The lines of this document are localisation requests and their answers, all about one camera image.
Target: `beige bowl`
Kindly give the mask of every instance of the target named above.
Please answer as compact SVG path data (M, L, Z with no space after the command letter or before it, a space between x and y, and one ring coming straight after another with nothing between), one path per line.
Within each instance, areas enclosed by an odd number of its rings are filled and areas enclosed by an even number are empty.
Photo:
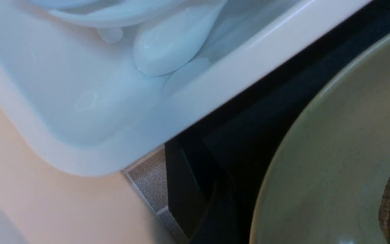
M378 208L390 175L390 35L313 99L266 174L251 243L387 243Z

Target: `round plate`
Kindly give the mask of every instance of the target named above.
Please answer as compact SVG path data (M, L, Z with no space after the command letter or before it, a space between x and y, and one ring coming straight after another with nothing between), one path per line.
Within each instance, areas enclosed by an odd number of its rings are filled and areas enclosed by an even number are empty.
M113 28L136 25L152 19L186 0L102 0L70 10L49 14L81 26Z
M302 112L263 181L251 243L385 244L378 220L390 176L390 35Z

